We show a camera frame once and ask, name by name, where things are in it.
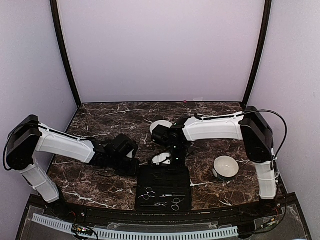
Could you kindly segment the black zippered tool case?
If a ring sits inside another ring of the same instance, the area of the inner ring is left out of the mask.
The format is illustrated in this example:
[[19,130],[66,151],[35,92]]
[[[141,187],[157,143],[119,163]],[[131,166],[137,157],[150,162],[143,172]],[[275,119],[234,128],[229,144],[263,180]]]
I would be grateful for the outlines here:
[[[153,181],[151,174],[161,172],[163,174],[183,176],[181,181]],[[156,193],[155,198],[143,200],[139,198],[145,193],[145,189],[151,187]],[[170,194],[172,197],[159,197],[160,194]],[[184,199],[179,206],[179,211],[171,209],[171,201],[174,198]],[[167,206],[154,206],[154,203],[167,202]],[[192,209],[192,193],[190,172],[186,166],[182,167],[152,167],[144,165],[139,169],[137,177],[136,197],[134,208],[139,212],[151,213],[187,213]]]

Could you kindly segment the silver hair cutting scissors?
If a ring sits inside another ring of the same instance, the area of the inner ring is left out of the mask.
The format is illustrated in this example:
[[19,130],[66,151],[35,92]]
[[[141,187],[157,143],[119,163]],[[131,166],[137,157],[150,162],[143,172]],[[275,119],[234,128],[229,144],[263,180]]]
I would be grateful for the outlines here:
[[[159,197],[160,198],[166,198],[166,197],[172,197],[172,194],[160,194]],[[140,195],[138,198],[142,198],[145,201],[148,201],[150,198],[155,198],[156,197],[156,193],[154,192],[154,190],[151,187],[147,187],[145,189],[145,193]]]

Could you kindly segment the silver thinning scissors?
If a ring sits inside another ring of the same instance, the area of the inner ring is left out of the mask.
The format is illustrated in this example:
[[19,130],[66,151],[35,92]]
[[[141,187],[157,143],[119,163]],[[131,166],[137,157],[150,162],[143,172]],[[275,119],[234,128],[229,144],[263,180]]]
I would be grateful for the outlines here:
[[[179,211],[180,210],[179,204],[183,201],[184,201],[184,199],[180,199],[178,197],[175,197],[170,203],[170,208],[175,212]],[[168,203],[167,202],[155,202],[153,204],[153,206],[154,207],[167,207]]]

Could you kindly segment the black hair clip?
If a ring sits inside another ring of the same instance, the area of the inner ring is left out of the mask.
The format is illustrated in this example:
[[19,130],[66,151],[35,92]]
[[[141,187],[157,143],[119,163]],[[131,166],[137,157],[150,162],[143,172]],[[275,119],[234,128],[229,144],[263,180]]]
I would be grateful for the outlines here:
[[168,182],[179,182],[183,180],[183,175],[166,175],[162,172],[155,172],[151,174],[153,181],[168,181]]

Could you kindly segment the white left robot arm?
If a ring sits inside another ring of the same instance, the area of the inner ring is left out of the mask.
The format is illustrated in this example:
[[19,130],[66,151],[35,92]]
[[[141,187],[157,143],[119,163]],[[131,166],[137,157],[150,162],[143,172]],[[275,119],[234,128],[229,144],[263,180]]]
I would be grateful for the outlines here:
[[124,134],[100,142],[94,137],[80,137],[52,129],[29,115],[8,135],[3,150],[3,167],[19,172],[60,218],[67,218],[70,206],[63,194],[34,158],[35,152],[59,155],[83,164],[110,168],[117,175],[134,177],[140,161],[136,158],[138,145]]

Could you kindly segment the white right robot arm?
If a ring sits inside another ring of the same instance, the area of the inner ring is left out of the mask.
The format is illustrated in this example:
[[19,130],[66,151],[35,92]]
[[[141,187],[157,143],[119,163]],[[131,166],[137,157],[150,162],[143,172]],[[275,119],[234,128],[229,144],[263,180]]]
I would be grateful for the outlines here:
[[275,208],[273,199],[277,195],[278,150],[274,150],[273,130],[262,116],[272,110],[247,107],[244,111],[227,115],[205,116],[195,114],[178,119],[175,123],[158,120],[149,130],[154,143],[166,147],[166,151],[155,155],[150,165],[178,166],[185,162],[193,142],[201,140],[243,141],[247,158],[253,162],[259,183],[259,197],[255,213],[266,217]]

